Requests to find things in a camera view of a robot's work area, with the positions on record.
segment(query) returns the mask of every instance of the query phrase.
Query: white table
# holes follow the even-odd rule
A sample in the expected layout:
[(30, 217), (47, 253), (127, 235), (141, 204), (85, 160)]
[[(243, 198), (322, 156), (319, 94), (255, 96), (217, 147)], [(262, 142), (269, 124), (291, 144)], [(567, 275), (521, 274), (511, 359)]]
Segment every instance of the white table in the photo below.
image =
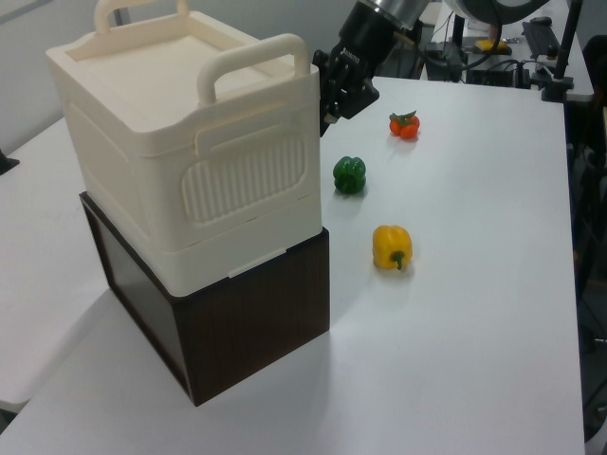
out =
[[(322, 139), (328, 334), (195, 408), (108, 293), (0, 452), (583, 454), (562, 106), (374, 84), (380, 100)], [(413, 109), (419, 140), (390, 136)], [(343, 155), (366, 161), (363, 195), (335, 192)], [(411, 232), (404, 273), (372, 265), (381, 224)]]
[[(502, 39), (521, 39), (520, 43), (510, 45), (510, 47), (512, 48), (511, 58), (514, 60), (518, 60), (519, 62), (523, 60), (532, 60), (530, 56), (531, 51), (529, 50), (529, 45), (527, 44), (526, 38), (523, 35), (523, 22), (529, 22), (529, 20), (533, 17), (548, 16), (552, 18), (552, 30), (554, 31), (554, 34), (560, 43), (562, 41), (562, 34), (565, 30), (565, 23), (567, 22), (568, 13), (569, 7), (567, 5), (566, 0), (550, 0), (548, 3), (540, 7), (529, 17), (523, 19), (523, 21), (514, 24), (504, 25), (502, 31)], [(438, 29), (439, 27), (441, 27), (445, 23), (445, 21), (447, 21), (447, 18), (450, 14), (451, 9), (447, 6), (447, 4), (443, 3), (438, 14), (438, 19), (436, 20), (436, 27), (434, 29)], [(486, 31), (470, 29), (468, 25), (469, 20), (466, 20), (466, 25), (464, 27), (465, 37), (487, 37)], [(450, 40), (453, 35), (453, 17), (451, 17), (451, 21), (449, 23), (449, 31), (447, 33), (448, 40)], [(434, 35), (432, 40), (435, 42), (443, 42), (444, 38), (445, 29), (442, 28)], [(531, 73), (533, 73), (535, 71), (534, 64), (526, 64), (525, 69), (528, 69)], [(569, 54), (569, 65), (565, 70), (565, 77), (573, 78), (574, 80), (574, 87), (571, 90), (567, 91), (566, 97), (568, 101), (587, 102), (591, 100), (594, 94), (594, 90), (592, 87), (592, 83), (590, 82), (590, 77), (588, 76), (588, 70), (586, 69), (586, 63), (584, 61), (583, 54), (581, 53), (581, 47), (579, 46), (577, 35), (571, 45), (571, 52)]]
[(0, 409), (16, 412), (97, 320), (107, 289), (64, 121), (0, 176)]

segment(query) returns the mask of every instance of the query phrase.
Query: yellow object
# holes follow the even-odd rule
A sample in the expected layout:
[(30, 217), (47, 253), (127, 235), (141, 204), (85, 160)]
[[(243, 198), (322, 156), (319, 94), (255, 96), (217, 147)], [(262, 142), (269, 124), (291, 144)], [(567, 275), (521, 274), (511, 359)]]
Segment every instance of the yellow object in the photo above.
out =
[[(490, 40), (479, 40), (475, 44), (483, 52), (489, 52), (491, 50), (491, 48), (493, 47), (494, 43), (495, 42), (490, 41)], [(498, 52), (506, 52), (509, 49), (510, 49), (510, 47), (506, 43), (504, 43), (503, 41), (500, 41), (500, 43), (497, 45), (495, 50)]]
[(373, 261), (381, 268), (401, 270), (414, 255), (409, 232), (400, 226), (380, 226), (373, 232)]

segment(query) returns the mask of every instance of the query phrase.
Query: green bell pepper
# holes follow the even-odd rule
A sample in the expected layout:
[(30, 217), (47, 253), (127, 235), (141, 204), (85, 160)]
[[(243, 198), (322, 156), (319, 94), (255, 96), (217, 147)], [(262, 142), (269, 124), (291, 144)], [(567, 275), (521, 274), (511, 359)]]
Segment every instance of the green bell pepper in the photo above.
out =
[(335, 188), (345, 194), (356, 194), (364, 188), (367, 179), (364, 162), (356, 157), (344, 156), (333, 168)]

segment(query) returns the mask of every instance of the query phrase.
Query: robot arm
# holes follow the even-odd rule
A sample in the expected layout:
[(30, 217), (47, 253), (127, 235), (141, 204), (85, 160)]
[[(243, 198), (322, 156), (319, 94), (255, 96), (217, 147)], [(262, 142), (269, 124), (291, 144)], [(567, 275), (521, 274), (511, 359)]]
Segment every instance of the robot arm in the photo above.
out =
[[(463, 17), (488, 24), (520, 21), (548, 0), (446, 0)], [(396, 34), (412, 29), (430, 0), (358, 0), (330, 54), (314, 53), (320, 69), (321, 136), (339, 118), (352, 118), (379, 98), (371, 83), (377, 66), (396, 44)], [(496, 21), (496, 12), (501, 21)]]

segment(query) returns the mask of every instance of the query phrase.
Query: dark wooden box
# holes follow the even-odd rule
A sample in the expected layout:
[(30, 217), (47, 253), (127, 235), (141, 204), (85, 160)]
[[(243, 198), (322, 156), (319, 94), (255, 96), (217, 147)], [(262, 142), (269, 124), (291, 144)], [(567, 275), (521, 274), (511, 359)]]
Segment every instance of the dark wooden box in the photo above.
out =
[(110, 287), (198, 406), (329, 329), (329, 233), (175, 297), (86, 192)]

